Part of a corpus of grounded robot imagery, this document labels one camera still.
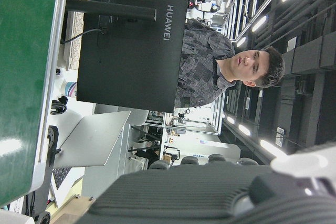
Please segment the dark grey white right robot hand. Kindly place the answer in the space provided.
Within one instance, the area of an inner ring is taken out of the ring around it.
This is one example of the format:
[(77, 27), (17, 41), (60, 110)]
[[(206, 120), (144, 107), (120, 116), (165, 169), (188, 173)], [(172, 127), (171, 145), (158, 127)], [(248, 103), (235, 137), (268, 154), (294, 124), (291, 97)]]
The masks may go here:
[(213, 154), (126, 174), (79, 223), (335, 223), (335, 144), (269, 165)]

